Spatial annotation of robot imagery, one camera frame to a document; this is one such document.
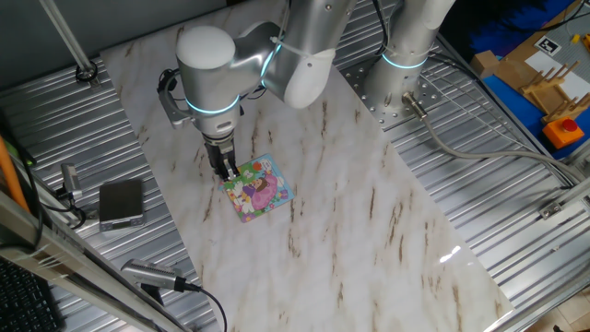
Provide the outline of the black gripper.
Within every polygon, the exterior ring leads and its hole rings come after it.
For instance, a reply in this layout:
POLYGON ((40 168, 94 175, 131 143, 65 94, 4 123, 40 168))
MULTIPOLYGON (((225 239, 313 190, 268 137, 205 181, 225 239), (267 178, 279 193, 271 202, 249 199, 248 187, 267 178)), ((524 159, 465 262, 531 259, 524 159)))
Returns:
POLYGON ((233 181, 240 175, 235 161, 234 135, 203 135, 205 146, 214 173, 224 182, 233 181))

